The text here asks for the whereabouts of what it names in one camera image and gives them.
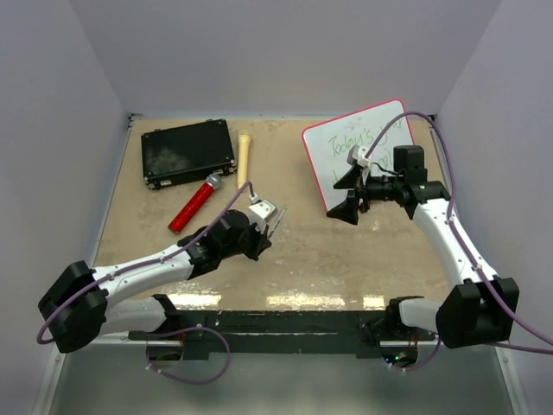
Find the black box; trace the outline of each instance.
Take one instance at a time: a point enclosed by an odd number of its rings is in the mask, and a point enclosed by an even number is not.
[[[143,134],[142,166],[144,182],[154,189],[203,181],[212,173],[230,175],[236,159],[226,120]]]

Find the wooden table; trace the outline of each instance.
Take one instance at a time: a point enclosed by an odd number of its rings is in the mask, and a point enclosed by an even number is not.
[[[100,241],[96,265],[140,258],[174,244],[168,223],[199,183],[159,191],[143,182],[140,136],[201,119],[135,121]],[[190,282],[155,292],[182,309],[361,310],[381,309],[398,296],[441,301],[448,284],[426,237],[393,202],[375,202],[353,227],[325,216],[302,144],[302,130],[319,119],[227,119],[236,145],[238,130],[252,137],[249,178],[262,197],[286,206],[273,247],[258,262],[244,256]],[[415,142],[425,149],[430,180],[442,180],[428,126],[411,120]],[[236,191],[236,176],[196,214],[182,236],[209,223]],[[244,208],[248,198],[238,201]]]

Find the wall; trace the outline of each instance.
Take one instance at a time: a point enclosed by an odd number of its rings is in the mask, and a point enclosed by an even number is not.
[[[500,0],[71,0],[124,107],[436,113]]]
[[[553,3],[504,0],[438,113],[477,246],[521,289],[518,313],[553,335]],[[543,347],[517,328],[512,342]],[[534,415],[551,413],[553,360],[513,353]]]
[[[50,347],[36,307],[89,259],[124,111],[67,0],[0,3],[0,405],[29,413]]]

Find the red-bordered whiteboard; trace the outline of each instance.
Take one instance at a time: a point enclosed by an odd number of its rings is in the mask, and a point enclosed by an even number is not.
[[[347,190],[334,190],[333,185],[350,169],[346,157],[355,145],[370,147],[377,135],[397,115],[405,112],[400,99],[351,112],[319,124],[311,125],[302,133],[322,201],[328,211],[344,201]],[[393,148],[413,144],[409,120],[399,119],[372,153],[372,161],[384,169],[393,169]],[[375,170],[375,175],[383,173]]]

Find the purple cable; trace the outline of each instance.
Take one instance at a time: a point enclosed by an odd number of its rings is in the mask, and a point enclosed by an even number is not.
[[[179,334],[182,334],[182,333],[189,333],[191,331],[206,331],[207,333],[211,333],[212,335],[217,336],[221,340],[221,342],[223,343],[223,346],[225,346],[225,350],[226,350],[225,364],[223,365],[223,367],[221,368],[221,370],[219,370],[219,372],[217,374],[215,374],[211,378],[207,378],[207,379],[204,379],[204,380],[182,378],[181,376],[177,376],[176,374],[165,372],[164,370],[161,370],[159,367],[155,366],[151,362],[151,360],[149,359],[148,352],[146,352],[146,361],[148,362],[148,366],[146,367],[146,369],[152,368],[155,372],[157,372],[158,374],[160,374],[162,376],[165,376],[166,378],[170,378],[172,380],[176,380],[176,381],[181,382],[181,383],[187,383],[189,385],[206,385],[208,383],[216,381],[223,374],[225,374],[226,369],[228,369],[228,366],[231,363],[231,348],[228,345],[228,342],[226,341],[226,338],[223,337],[223,335],[221,333],[219,333],[218,331],[215,331],[215,330],[210,329],[208,327],[189,327],[188,329],[180,329],[180,330],[172,331],[170,333],[162,333],[162,334],[151,334],[150,333],[150,335],[153,335],[155,337],[170,337],[172,335],[179,335]]]
[[[442,345],[442,340],[440,337],[437,338],[438,343],[435,344],[434,350],[432,350],[432,353],[430,353],[423,361],[415,363],[413,366],[407,366],[407,367],[399,367],[399,366],[393,366],[390,367],[396,370],[400,370],[401,372],[409,372],[411,370],[417,370],[426,365],[429,361],[434,359],[434,356],[438,354],[438,350],[440,350],[440,346]]]
[[[490,294],[492,294],[492,297],[495,299],[495,301],[497,301],[497,303],[499,304],[501,309],[503,309],[503,311],[514,322],[517,322],[517,324],[520,327],[522,327],[523,329],[525,329],[529,333],[533,334],[538,339],[543,340],[544,342],[546,342],[546,343],[550,344],[551,346],[553,346],[553,338],[551,338],[551,337],[547,336],[545,333],[542,333],[539,330],[535,329],[526,320],[524,320],[523,318],[517,316],[515,313],[512,312],[512,310],[509,308],[507,303],[505,301],[503,301],[503,298],[501,298],[499,293],[493,288],[492,283],[490,283],[490,281],[487,279],[486,274],[480,268],[478,268],[478,261],[476,260],[474,255],[470,252],[470,249],[468,249],[468,246],[465,243],[465,241],[463,240],[463,238],[461,237],[461,235],[459,234],[459,231],[457,230],[454,221],[451,220],[451,214],[453,212],[453,208],[454,208],[454,205],[455,205],[454,201],[455,201],[455,197],[456,197],[455,178],[454,178],[453,170],[451,168],[451,159],[449,158],[448,148],[446,146],[445,140],[443,139],[443,135],[440,132],[440,129],[435,124],[434,120],[431,117],[429,117],[428,115],[426,115],[422,112],[417,112],[417,111],[407,111],[407,112],[403,112],[403,113],[397,115],[386,125],[386,127],[384,127],[384,129],[380,132],[380,134],[377,135],[376,139],[374,140],[374,143],[372,143],[371,148],[367,151],[365,156],[369,157],[371,155],[371,153],[376,148],[378,142],[382,139],[384,134],[396,123],[396,121],[398,121],[400,118],[408,117],[409,115],[417,115],[420,118],[424,118],[432,126],[432,128],[434,129],[436,135],[438,136],[438,139],[440,141],[440,145],[442,146],[443,155],[445,156],[445,159],[446,159],[446,166],[448,168],[449,179],[451,181],[451,189],[450,189],[451,199],[449,200],[448,211],[447,211],[447,215],[446,215],[447,220],[448,220],[448,224],[449,224],[449,227],[451,228],[451,232],[453,233],[453,235],[457,239],[457,242],[459,242],[459,245],[461,246],[461,249],[467,255],[469,261],[471,262],[472,267],[475,268],[476,273],[478,274],[480,280],[484,283],[486,288],[490,291]],[[530,353],[552,354],[550,350],[544,349],[544,348],[527,348],[527,347],[524,347],[524,346],[511,346],[511,345],[510,345],[509,348],[512,348],[512,349],[515,349],[515,350],[521,350],[521,351],[525,351],[525,352],[530,352]]]
[[[172,259],[173,257],[175,257],[176,255],[178,255],[179,253],[182,253],[184,251],[186,251],[190,246],[194,245],[196,242],[198,242],[201,238],[204,237],[204,235],[209,232],[209,230],[215,226],[215,224],[226,214],[226,212],[229,211],[229,209],[231,208],[231,206],[234,204],[234,202],[240,197],[240,195],[246,190],[246,188],[250,188],[250,195],[253,196],[255,193],[253,192],[253,186],[251,185],[251,182],[248,181],[248,182],[245,182],[242,187],[238,190],[238,192],[236,192],[236,194],[232,197],[232,199],[226,204],[225,208],[223,208],[223,210],[221,211],[221,213],[219,215],[217,215],[217,217],[203,230],[201,231],[200,233],[198,233],[198,235],[193,238],[190,242],[188,242],[185,246],[183,246],[182,248],[180,249],[177,249],[176,251],[170,253],[169,255],[167,255],[166,257],[164,257],[163,259],[161,258],[157,258],[157,259],[147,259],[147,260],[144,260],[142,262],[137,262],[136,264],[132,264],[132,265],[127,265],[123,268],[120,268],[118,270],[116,270],[115,272],[113,272],[113,274],[108,274],[106,275],[105,277],[102,277],[100,279],[97,279],[96,281],[94,281],[93,283],[90,283],[89,285],[86,285],[85,287],[81,288],[80,290],[78,290],[77,292],[75,292],[72,296],[70,296],[66,301],[64,301],[60,307],[58,307],[56,310],[54,310],[54,312],[48,316],[48,318],[44,321],[44,324],[42,324],[41,328],[38,330],[38,335],[36,335],[36,342],[38,344],[49,344],[51,342],[54,341],[53,338],[51,339],[46,339],[44,340],[42,337],[44,336],[44,333],[46,333],[46,330],[48,329],[48,327],[50,326],[50,324],[52,324],[52,322],[55,320],[55,318],[57,316],[60,315],[60,313],[65,310],[67,307],[69,307],[69,305],[71,305],[74,301],[76,301],[78,298],[80,298],[81,296],[85,295],[88,291],[90,291],[92,288],[95,288],[97,286],[99,286],[100,284],[110,280],[110,279],[114,279],[115,277],[118,277],[120,276],[121,274],[124,274],[125,272],[128,272],[128,271],[133,271],[137,268],[142,268],[143,266],[148,266],[148,265],[153,265],[153,264],[159,264],[162,262],[162,260],[166,260],[166,259]]]

